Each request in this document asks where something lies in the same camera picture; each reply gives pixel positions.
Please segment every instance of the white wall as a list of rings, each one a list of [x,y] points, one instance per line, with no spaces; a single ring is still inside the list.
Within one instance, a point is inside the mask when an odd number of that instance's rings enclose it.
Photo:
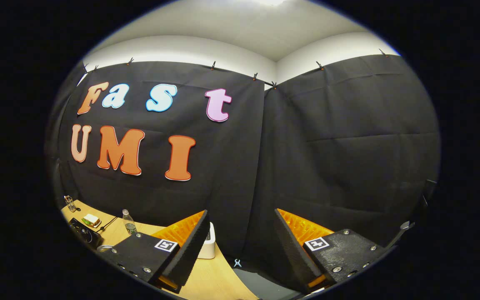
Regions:
[[[374,34],[349,32],[318,40],[304,46],[276,63],[277,82],[284,82],[310,70],[337,61],[366,55],[399,55],[392,47]]]
[[[399,55],[377,36],[367,32],[350,32],[318,40],[274,62],[244,48],[193,36],[149,36],[126,40],[86,55],[86,70],[134,61],[177,61],[231,70],[266,82],[284,82],[324,65],[364,55]]]

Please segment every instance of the black cable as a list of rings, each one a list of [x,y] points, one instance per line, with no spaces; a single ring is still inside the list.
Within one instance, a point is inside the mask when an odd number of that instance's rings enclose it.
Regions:
[[[101,226],[99,228],[99,230],[97,230],[95,233],[99,233],[101,230],[105,230],[105,227],[109,226],[112,222],[114,222],[114,220],[118,219],[118,217],[114,217],[112,220],[110,220],[110,222],[108,222],[107,224],[105,224],[104,226]]]

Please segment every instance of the gray floor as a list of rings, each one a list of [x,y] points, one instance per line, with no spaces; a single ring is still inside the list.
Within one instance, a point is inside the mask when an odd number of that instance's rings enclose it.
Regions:
[[[295,290],[276,285],[257,273],[246,272],[238,268],[233,268],[233,270],[244,285],[262,300],[290,300],[302,295]]]

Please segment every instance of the sandwich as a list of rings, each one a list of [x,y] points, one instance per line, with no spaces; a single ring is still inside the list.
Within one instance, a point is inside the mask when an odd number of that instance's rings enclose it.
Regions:
[[[81,220],[84,222],[84,224],[87,224],[88,226],[94,228],[97,227],[99,223],[101,223],[101,220],[99,220],[98,217],[90,214],[84,216],[84,218],[82,218]]]

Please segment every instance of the ceiling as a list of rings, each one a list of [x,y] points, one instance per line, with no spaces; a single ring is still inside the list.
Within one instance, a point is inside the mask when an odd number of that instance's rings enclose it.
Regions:
[[[90,53],[146,36],[184,35],[219,40],[278,61],[329,36],[368,32],[347,17],[308,0],[178,0],[121,28]]]

